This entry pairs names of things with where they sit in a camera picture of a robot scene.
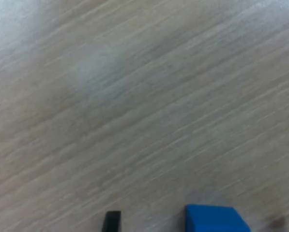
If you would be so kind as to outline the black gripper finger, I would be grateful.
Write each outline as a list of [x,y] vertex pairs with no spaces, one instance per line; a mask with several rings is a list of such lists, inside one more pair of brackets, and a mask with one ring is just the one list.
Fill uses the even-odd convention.
[[102,232],[121,232],[121,221],[121,211],[107,211],[102,226]]

